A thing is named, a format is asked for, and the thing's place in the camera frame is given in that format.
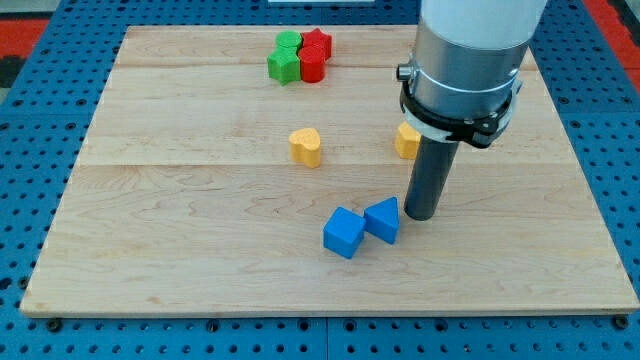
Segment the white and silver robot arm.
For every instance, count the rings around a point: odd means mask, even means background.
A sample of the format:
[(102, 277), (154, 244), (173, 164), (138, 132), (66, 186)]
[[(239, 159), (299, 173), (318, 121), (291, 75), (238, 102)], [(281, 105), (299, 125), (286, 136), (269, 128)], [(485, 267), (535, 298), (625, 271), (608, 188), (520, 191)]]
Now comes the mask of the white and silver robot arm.
[(547, 0), (423, 0), (397, 68), (407, 123), (441, 143), (487, 148), (508, 126), (519, 70)]

